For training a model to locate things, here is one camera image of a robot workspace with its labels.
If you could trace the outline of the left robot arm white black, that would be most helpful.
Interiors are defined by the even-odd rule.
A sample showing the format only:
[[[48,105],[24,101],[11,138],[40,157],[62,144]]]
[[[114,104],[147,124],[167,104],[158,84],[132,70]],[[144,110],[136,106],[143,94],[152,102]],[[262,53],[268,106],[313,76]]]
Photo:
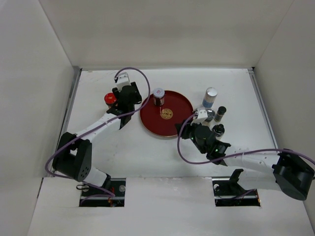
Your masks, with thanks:
[[[93,142],[122,129],[131,120],[135,105],[142,102],[135,82],[122,88],[113,88],[112,92],[116,98],[114,105],[97,122],[81,132],[64,133],[58,145],[58,154],[52,162],[56,171],[67,178],[93,186],[100,196],[110,192],[111,177],[92,165]]]

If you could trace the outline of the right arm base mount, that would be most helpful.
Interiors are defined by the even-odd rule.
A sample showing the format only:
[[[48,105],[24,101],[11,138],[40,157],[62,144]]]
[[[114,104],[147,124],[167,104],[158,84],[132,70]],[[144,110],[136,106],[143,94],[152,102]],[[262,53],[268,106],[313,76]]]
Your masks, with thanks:
[[[260,199],[256,189],[245,190],[239,185],[243,169],[236,169],[230,177],[212,180],[214,201],[217,207],[259,207]]]

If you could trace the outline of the dark jar white lid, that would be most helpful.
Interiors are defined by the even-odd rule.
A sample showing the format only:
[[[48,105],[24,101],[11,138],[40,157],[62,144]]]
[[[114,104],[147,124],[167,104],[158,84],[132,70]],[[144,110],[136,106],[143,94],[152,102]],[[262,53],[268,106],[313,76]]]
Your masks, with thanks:
[[[153,101],[156,106],[162,106],[164,104],[165,91],[162,88],[156,88],[153,90]]]

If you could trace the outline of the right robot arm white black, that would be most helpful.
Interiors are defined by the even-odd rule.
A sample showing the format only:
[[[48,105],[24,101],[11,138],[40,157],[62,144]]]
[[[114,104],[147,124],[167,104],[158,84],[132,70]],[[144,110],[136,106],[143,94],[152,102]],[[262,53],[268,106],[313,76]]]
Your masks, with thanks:
[[[206,163],[234,167],[228,189],[233,194],[244,190],[268,189],[304,201],[315,177],[305,157],[289,149],[237,149],[216,138],[207,126],[192,121],[175,125],[179,139],[191,140]]]

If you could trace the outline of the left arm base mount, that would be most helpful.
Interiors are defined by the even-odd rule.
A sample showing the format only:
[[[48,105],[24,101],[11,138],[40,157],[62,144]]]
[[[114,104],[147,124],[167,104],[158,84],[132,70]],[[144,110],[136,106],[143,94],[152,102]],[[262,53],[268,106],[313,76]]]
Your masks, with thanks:
[[[80,191],[79,207],[125,206],[125,178],[108,177],[103,187],[81,183],[76,186],[76,189]]]

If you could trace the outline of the red cap sauce jar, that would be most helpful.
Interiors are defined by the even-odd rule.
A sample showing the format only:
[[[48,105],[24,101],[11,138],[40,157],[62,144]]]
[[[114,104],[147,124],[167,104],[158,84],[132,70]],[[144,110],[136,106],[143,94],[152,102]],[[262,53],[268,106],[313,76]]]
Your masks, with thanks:
[[[108,106],[108,108],[115,107],[117,105],[117,99],[114,93],[110,92],[104,96],[104,102]]]

